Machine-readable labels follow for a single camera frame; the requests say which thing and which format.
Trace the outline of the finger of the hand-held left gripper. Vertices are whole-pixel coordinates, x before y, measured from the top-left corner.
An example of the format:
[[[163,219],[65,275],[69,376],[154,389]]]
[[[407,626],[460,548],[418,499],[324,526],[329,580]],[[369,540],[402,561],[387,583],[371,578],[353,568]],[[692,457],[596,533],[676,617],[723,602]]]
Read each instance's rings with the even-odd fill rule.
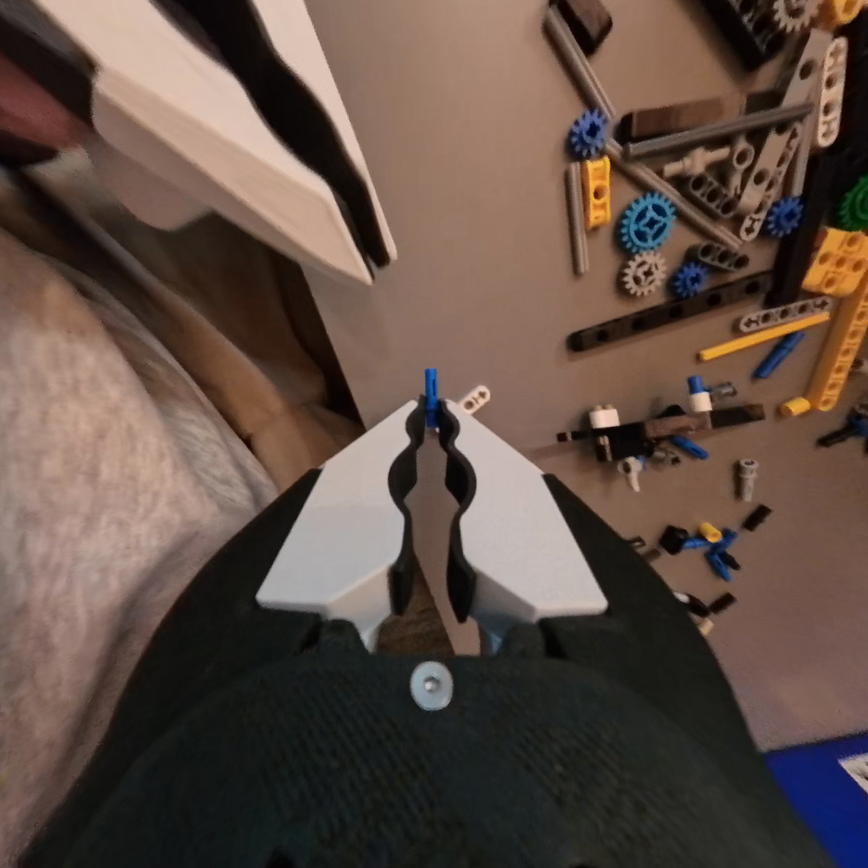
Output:
[[[205,1],[203,29],[266,125],[324,182],[364,265],[390,265],[391,231],[307,4]]]
[[[90,59],[103,141],[260,241],[365,286],[326,185],[266,125],[235,75],[157,2],[37,2]]]

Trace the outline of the black lego plate assembly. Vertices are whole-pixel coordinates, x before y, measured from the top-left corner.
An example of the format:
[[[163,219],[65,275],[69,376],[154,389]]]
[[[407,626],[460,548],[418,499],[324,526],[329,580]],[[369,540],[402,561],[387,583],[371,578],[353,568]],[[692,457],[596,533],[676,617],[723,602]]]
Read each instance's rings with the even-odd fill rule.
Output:
[[[592,429],[588,421],[580,429],[556,434],[558,443],[589,441],[599,462],[619,462],[624,458],[650,458],[664,440],[673,435],[703,435],[719,429],[735,428],[765,420],[761,404],[714,408],[710,413],[692,414],[680,406],[670,406],[662,415],[615,428]]]

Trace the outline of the long black lego beam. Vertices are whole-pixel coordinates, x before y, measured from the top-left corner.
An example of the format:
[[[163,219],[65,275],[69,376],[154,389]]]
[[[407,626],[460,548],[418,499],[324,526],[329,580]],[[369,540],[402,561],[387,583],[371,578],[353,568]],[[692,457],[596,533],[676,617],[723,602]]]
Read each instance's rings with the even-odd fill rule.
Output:
[[[821,223],[831,201],[840,196],[842,186],[851,173],[855,149],[855,145],[847,142],[833,145],[822,155],[809,160],[802,197],[804,212],[798,227],[780,243],[774,262],[772,287],[764,298],[765,308],[780,307],[797,298]]]
[[[702,291],[692,298],[667,301],[572,331],[565,339],[566,349],[570,353],[586,353],[670,325],[681,324],[706,313],[762,300],[773,287],[773,274],[771,270],[767,270],[749,277],[737,278]]]

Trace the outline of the dark brown lego plate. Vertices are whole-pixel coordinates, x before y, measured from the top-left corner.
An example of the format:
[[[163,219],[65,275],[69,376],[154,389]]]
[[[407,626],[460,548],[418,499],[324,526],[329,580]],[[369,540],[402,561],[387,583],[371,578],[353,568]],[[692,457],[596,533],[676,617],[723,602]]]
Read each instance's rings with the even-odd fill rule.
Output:
[[[729,110],[729,102],[722,96],[634,109],[624,114],[616,124],[613,137],[625,145],[670,136],[717,123],[725,119]]]
[[[591,57],[613,29],[613,18],[602,1],[549,1],[566,23],[581,51]]]

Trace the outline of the short yellow lego beam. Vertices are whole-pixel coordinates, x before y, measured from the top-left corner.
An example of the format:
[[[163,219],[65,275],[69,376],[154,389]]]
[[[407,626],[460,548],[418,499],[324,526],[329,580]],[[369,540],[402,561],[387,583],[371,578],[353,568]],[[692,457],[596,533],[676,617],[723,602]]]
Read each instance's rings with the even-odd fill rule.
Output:
[[[580,188],[585,229],[611,223],[611,164],[607,156],[580,163]]]

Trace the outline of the yellow lego axle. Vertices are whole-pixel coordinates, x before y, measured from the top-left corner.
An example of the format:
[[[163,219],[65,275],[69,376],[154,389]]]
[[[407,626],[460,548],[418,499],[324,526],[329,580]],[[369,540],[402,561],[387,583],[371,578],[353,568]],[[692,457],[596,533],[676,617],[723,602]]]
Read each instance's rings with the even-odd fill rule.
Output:
[[[805,331],[815,326],[823,325],[828,322],[830,318],[831,313],[823,311],[814,313],[813,315],[800,320],[794,320],[789,323],[783,323],[759,331],[750,332],[739,338],[702,349],[696,354],[696,359],[700,363],[707,363],[716,359],[721,359],[733,353],[741,352],[754,346],[765,344],[769,341],[785,338],[797,331]]]

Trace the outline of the long white thin lego liftarm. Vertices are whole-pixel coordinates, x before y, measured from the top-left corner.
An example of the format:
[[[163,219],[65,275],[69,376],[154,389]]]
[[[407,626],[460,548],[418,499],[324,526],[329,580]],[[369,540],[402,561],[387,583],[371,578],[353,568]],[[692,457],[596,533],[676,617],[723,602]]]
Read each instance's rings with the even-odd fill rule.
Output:
[[[836,302],[829,296],[812,296],[792,303],[753,311],[735,320],[733,332],[738,335],[754,333],[778,325],[805,320],[818,313],[833,311]]]

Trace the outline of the large blue lego gear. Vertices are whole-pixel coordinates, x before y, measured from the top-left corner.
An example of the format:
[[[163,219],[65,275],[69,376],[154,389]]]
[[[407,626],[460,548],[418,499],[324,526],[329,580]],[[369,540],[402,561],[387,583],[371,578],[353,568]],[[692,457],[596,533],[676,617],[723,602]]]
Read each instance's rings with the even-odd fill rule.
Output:
[[[676,218],[677,209],[670,198],[658,192],[645,193],[620,215],[615,239],[632,255],[655,252],[667,242]]]

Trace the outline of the dark grey lego beam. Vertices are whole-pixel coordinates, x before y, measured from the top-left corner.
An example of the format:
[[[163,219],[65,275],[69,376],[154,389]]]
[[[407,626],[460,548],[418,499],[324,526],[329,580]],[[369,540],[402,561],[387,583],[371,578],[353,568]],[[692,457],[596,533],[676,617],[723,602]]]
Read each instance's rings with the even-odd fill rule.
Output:
[[[685,259],[718,272],[735,274],[747,268],[750,257],[738,250],[713,241],[689,247]]]
[[[786,35],[776,24],[771,1],[699,1],[746,72],[775,59]]]
[[[738,200],[708,172],[691,175],[681,186],[683,196],[709,218],[716,221],[731,219]]]

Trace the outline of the black and blue lego cluster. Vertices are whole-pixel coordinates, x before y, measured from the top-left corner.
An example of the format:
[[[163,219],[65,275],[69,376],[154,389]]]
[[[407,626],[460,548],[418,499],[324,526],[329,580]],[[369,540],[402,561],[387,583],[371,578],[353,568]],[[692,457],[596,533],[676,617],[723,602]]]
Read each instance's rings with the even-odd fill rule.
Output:
[[[865,401],[853,406],[842,427],[820,437],[816,445],[829,449],[853,439],[862,440],[863,450],[867,452],[867,403]]]

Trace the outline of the long grey lego axle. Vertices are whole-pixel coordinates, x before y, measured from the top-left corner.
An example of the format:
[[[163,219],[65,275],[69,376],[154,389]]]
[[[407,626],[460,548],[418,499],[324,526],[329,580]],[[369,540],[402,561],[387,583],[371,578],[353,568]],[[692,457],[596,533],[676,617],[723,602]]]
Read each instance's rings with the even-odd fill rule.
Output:
[[[610,158],[615,170],[628,179],[637,189],[656,192],[666,197],[675,206],[677,215],[698,234],[732,250],[741,249],[744,242],[728,229],[709,219],[694,204],[681,195],[671,184],[660,178],[651,169],[639,162],[626,160],[623,149],[613,139],[607,139],[603,146],[605,156]]]
[[[626,160],[638,160],[688,146],[703,145],[720,138],[797,122],[811,114],[813,109],[814,104],[808,102],[744,114],[730,121],[695,127],[666,136],[656,136],[640,142],[631,142],[623,146],[622,155]]]

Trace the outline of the light grey lego connector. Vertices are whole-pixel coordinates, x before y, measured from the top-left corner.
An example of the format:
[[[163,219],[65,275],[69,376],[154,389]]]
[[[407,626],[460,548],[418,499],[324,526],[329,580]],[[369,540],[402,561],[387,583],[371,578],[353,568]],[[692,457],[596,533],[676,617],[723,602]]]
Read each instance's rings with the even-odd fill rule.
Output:
[[[731,153],[731,145],[720,146],[714,149],[708,149],[703,146],[697,147],[687,152],[680,159],[667,162],[661,170],[661,177],[664,179],[675,179],[702,174],[710,167],[728,160]]]

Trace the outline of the light grey lego beam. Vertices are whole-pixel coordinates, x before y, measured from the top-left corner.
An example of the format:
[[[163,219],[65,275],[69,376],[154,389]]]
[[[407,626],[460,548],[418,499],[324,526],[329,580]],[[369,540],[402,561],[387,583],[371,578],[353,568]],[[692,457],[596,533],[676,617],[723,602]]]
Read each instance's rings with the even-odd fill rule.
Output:
[[[797,36],[778,74],[780,107],[815,105],[830,43],[830,33],[821,28],[812,28]]]
[[[773,127],[761,143],[753,166],[745,173],[736,208],[741,216],[738,236],[742,243],[752,242],[759,235],[804,137],[805,127],[803,119]]]

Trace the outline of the green lego gear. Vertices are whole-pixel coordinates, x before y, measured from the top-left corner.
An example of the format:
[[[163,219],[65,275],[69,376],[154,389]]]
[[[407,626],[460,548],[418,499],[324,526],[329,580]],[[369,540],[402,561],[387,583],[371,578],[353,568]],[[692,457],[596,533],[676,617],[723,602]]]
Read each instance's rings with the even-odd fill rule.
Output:
[[[846,232],[867,229],[867,175],[863,175],[841,198],[834,225]]]

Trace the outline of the blue board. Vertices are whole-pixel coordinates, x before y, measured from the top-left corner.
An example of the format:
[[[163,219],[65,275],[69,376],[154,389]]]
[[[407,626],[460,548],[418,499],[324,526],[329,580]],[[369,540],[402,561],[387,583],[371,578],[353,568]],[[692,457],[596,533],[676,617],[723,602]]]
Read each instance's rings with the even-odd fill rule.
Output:
[[[867,865],[867,795],[839,759],[867,753],[867,733],[765,754],[779,787],[836,865]]]

